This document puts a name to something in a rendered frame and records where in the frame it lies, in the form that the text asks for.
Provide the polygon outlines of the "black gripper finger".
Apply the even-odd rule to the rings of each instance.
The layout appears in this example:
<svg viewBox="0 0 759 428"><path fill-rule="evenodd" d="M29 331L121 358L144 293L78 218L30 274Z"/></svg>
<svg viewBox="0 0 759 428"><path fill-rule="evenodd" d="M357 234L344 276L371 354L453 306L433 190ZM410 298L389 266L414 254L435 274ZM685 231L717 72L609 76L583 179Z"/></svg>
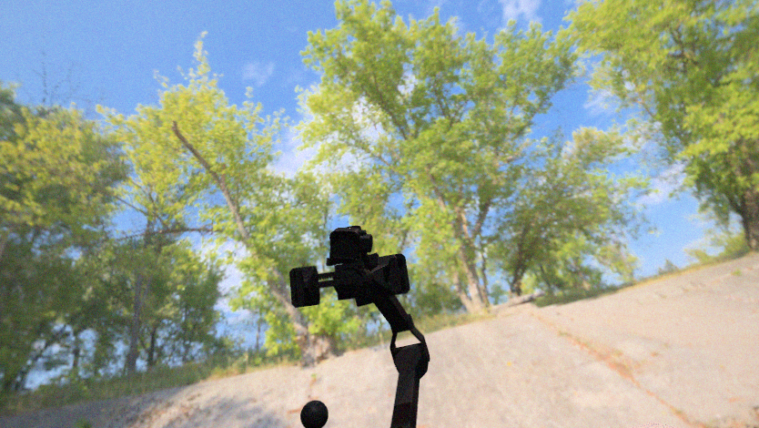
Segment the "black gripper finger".
<svg viewBox="0 0 759 428"><path fill-rule="evenodd" d="M313 266L299 268L296 272L296 281L299 306L317 305L317 289L314 280Z"/></svg>
<svg viewBox="0 0 759 428"><path fill-rule="evenodd" d="M370 277L383 297L401 293L399 266L395 255L378 257L378 265L370 272Z"/></svg>

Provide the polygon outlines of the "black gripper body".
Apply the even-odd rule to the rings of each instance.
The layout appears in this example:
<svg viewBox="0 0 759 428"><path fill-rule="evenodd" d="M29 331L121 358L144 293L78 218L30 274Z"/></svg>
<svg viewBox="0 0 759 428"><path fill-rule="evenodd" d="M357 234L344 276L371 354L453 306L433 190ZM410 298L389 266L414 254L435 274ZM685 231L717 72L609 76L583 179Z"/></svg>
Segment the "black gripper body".
<svg viewBox="0 0 759 428"><path fill-rule="evenodd" d="M400 273L401 293L398 295L407 294L410 291L410 283L409 283L406 258L401 253L393 254L393 255L397 257L399 273ZM338 301L345 300L345 299L359 298L359 297L369 297L370 290L377 289L372 284L367 263L364 263L364 261L361 262L361 267L358 267L358 263L354 262L354 263L348 263L348 264L335 265L334 268L335 268L335 272L318 274L316 267L313 266L314 280L315 280L315 285L317 289L317 300L318 300L317 305L319 305L320 303L319 288L322 288L322 287L334 287L334 290L337 292L337 295L338 295ZM297 281L296 281L296 272L298 269L299 268L292 269L289 272L291 305L293 305L295 308L302 307L302 306L299 306L298 304ZM324 280L324 279L329 279L329 278L330 279L332 278L333 280L319 282L319 280L321 279Z"/></svg>

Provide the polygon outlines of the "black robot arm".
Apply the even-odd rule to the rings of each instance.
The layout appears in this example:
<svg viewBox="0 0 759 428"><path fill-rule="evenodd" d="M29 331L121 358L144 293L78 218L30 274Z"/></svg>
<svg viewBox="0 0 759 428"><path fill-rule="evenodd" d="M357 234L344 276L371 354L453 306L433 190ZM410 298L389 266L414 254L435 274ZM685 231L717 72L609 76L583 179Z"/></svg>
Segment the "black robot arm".
<svg viewBox="0 0 759 428"><path fill-rule="evenodd" d="M330 253L326 266L337 264L367 263L369 273L378 265L378 253L372 250L372 235L360 226L336 228L330 235ZM390 351L399 373L398 387L390 428L417 428L420 379L427 372L430 354L424 336L414 326L413 319L402 307L396 296L382 296L370 290L369 297L355 298L357 306L374 303L392 331ZM397 334L411 331L420 343L396 347Z"/></svg>

